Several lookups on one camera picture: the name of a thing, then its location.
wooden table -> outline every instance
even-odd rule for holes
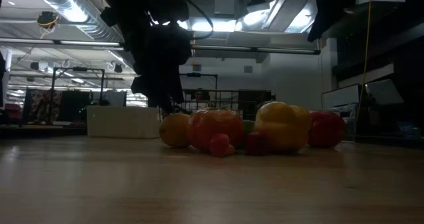
[[[424,152],[213,158],[157,139],[0,140],[0,223],[424,223]]]

white box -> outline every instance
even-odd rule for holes
[[[159,137],[157,108],[88,106],[89,137],[152,139]]]

tomato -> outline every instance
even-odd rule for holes
[[[230,144],[237,147],[244,138],[242,119],[228,109],[200,109],[188,120],[188,137],[193,147],[209,152],[211,139],[216,134],[226,134]]]

black cloth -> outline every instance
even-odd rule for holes
[[[6,61],[0,52],[0,107],[3,106],[3,76],[6,72]]]

red object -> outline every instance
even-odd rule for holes
[[[17,104],[6,104],[5,111],[10,119],[21,119],[21,106]]]
[[[244,138],[242,119],[227,109],[200,109],[188,121],[188,137],[193,147],[209,152],[211,139],[216,134],[226,134],[235,148]]]
[[[211,146],[209,147],[209,151],[211,151],[212,156],[222,158],[227,154],[229,146],[230,138],[228,135],[216,134],[211,139]]]
[[[253,132],[247,134],[246,138],[246,154],[252,156],[267,155],[268,144],[266,143],[265,136]]]
[[[341,117],[327,111],[314,111],[311,113],[311,116],[310,146],[331,148],[342,141],[345,135],[345,121]]]

